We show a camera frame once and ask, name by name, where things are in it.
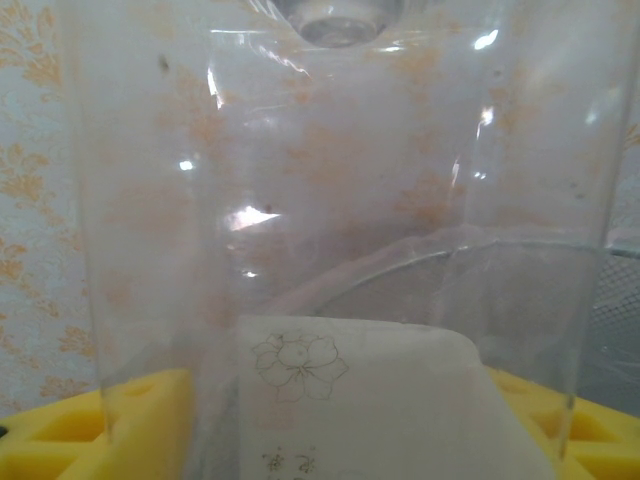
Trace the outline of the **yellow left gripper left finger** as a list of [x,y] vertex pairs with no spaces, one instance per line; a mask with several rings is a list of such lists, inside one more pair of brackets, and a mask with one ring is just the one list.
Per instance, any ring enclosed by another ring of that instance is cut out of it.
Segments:
[[168,369],[5,417],[4,479],[179,479],[193,378]]

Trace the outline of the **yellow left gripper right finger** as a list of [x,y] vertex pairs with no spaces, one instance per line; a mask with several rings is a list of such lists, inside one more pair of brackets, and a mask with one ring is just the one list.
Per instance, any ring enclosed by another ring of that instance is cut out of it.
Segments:
[[637,479],[639,418],[506,371],[489,373],[558,479]]

